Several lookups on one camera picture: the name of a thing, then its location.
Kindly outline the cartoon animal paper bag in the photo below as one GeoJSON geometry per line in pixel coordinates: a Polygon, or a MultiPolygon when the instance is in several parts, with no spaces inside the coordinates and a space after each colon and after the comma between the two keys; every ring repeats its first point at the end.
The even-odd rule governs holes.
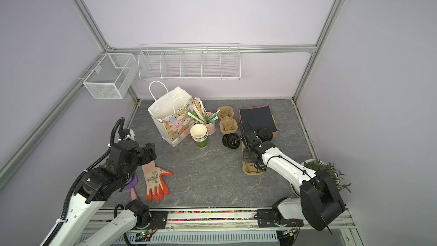
{"type": "Polygon", "coordinates": [[[194,98],[181,87],[171,91],[165,88],[164,95],[155,97],[152,85],[158,83],[163,85],[157,80],[149,84],[149,92],[154,102],[148,107],[148,112],[162,138],[176,147],[190,134],[190,129],[199,123],[199,120],[191,116],[194,110],[194,98]]]}

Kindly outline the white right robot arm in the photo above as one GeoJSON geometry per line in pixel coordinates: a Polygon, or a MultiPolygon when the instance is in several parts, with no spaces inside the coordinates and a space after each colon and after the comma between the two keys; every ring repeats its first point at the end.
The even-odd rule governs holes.
{"type": "Polygon", "coordinates": [[[274,170],[298,191],[298,198],[286,197],[272,206],[280,219],[306,220],[314,229],[322,231],[346,210],[336,182],[327,171],[317,172],[297,163],[252,127],[240,131],[254,167],[262,172],[274,170]]]}

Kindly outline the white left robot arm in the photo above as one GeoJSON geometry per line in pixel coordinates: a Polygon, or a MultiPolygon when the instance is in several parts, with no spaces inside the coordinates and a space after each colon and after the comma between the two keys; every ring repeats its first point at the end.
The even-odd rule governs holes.
{"type": "MultiPolygon", "coordinates": [[[[110,134],[108,150],[83,170],[68,190],[60,218],[43,240],[44,246],[72,246],[93,215],[117,190],[122,191],[133,179],[139,166],[157,158],[154,144],[140,147],[119,118],[110,134]]],[[[150,227],[152,215],[148,205],[132,200],[104,228],[95,233],[87,246],[108,245],[133,228],[150,227]]]]}

